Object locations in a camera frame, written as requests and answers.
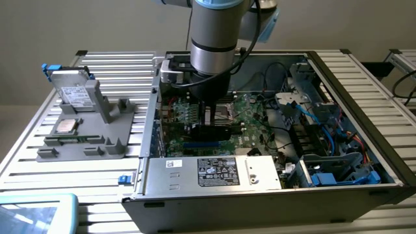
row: processor chip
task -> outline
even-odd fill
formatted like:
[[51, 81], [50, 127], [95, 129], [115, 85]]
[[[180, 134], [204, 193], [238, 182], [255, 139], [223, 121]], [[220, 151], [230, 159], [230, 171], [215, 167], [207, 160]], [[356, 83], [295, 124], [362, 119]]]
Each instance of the processor chip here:
[[58, 133], [70, 133], [75, 129], [78, 124], [76, 119], [63, 119], [58, 125], [56, 132]]

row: wall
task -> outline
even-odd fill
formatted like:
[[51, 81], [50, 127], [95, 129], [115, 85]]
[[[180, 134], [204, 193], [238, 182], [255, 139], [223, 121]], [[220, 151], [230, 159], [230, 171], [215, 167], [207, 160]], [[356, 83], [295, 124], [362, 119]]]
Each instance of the wall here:
[[[259, 49], [348, 48], [382, 60], [416, 48], [415, 0], [280, 0], [282, 17]], [[2, 0], [0, 105], [38, 105], [52, 86], [42, 63], [75, 52], [183, 50], [190, 9], [151, 0]]]

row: sticker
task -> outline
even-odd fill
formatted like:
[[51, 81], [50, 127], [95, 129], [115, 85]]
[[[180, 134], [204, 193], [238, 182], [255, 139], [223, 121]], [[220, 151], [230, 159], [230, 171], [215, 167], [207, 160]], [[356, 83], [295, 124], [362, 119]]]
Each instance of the sticker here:
[[167, 168], [170, 167], [182, 167], [183, 166], [183, 161], [182, 160], [168, 160], [167, 161]]
[[92, 106], [92, 101], [84, 86], [62, 87], [60, 89], [74, 107]]
[[202, 187], [240, 185], [235, 157], [198, 159], [198, 177]]

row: motherboard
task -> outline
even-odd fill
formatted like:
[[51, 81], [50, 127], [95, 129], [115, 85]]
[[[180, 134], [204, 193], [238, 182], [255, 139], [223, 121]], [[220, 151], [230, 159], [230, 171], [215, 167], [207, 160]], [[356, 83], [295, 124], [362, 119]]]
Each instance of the motherboard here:
[[183, 97], [172, 97], [163, 106], [163, 132], [167, 157], [278, 155], [274, 132], [254, 118], [262, 102], [251, 94], [234, 95], [219, 101], [215, 123], [231, 126], [230, 140], [194, 142], [187, 126], [199, 121], [199, 105]]

